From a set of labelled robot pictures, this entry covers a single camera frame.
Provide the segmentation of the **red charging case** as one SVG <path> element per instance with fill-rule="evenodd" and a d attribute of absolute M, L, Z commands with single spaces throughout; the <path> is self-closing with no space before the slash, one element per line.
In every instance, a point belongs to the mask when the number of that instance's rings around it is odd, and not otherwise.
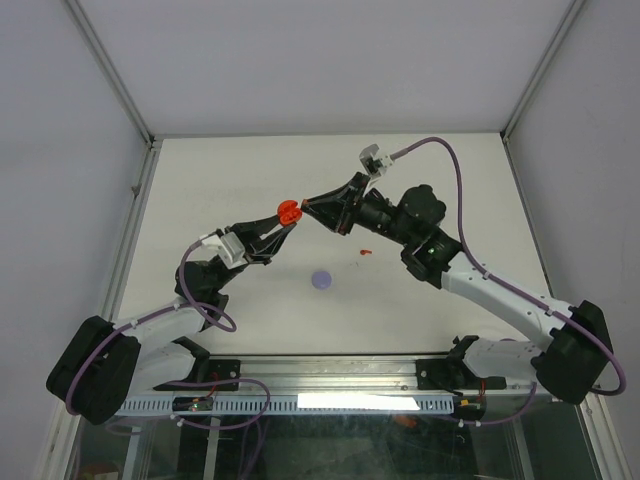
<path fill-rule="evenodd" d="M 282 226 L 296 224 L 302 218 L 303 212 L 295 200 L 285 200 L 280 203 L 277 209 L 279 223 Z"/>

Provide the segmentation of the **purple charging case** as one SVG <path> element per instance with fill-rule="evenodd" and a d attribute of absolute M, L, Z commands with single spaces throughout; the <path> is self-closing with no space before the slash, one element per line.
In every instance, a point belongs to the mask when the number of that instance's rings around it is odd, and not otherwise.
<path fill-rule="evenodd" d="M 328 271 L 314 271 L 311 276 L 311 283 L 318 290 L 326 290 L 332 285 L 332 276 Z"/>

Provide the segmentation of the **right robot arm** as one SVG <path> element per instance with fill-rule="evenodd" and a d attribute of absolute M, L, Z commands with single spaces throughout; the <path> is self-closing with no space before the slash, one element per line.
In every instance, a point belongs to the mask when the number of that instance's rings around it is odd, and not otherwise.
<path fill-rule="evenodd" d="M 348 235 L 360 226 L 402 248 L 400 257 L 418 281 L 444 289 L 489 311 L 523 334 L 533 347 L 519 376 L 531 376 L 561 401 L 578 405 L 613 361 L 604 313 L 530 293 L 472 259 L 440 227 L 446 213 L 431 186 L 408 189 L 392 204 L 356 173 L 342 187 L 303 201 L 301 209 L 327 229 Z"/>

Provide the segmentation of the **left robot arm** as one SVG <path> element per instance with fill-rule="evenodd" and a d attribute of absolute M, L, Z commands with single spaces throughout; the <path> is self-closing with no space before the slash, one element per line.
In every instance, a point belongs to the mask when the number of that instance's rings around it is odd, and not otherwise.
<path fill-rule="evenodd" d="M 47 391 L 69 414 L 101 425 L 131 396 L 204 385 L 210 354 L 192 336 L 237 331 L 224 287 L 249 266 L 270 264 L 300 218 L 277 214 L 199 237 L 176 269 L 174 299 L 130 318 L 84 320 L 49 373 Z"/>

